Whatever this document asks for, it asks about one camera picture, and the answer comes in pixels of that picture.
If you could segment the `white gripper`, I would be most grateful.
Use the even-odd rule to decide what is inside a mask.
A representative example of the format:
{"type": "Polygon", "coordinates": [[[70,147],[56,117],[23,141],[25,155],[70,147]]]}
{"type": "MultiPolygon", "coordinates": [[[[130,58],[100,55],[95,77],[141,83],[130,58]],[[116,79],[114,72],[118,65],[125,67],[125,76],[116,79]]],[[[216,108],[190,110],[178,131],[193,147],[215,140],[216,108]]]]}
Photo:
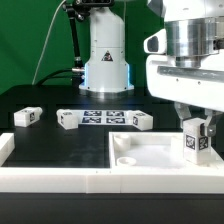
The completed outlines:
{"type": "Polygon", "coordinates": [[[144,40],[144,51],[149,54],[146,59],[148,90],[154,97],[175,102],[180,127],[191,118],[189,105],[206,108],[200,134],[214,137],[224,112],[224,49],[203,58],[199,69],[178,68],[175,58],[167,55],[165,34],[161,29],[144,40]]]}

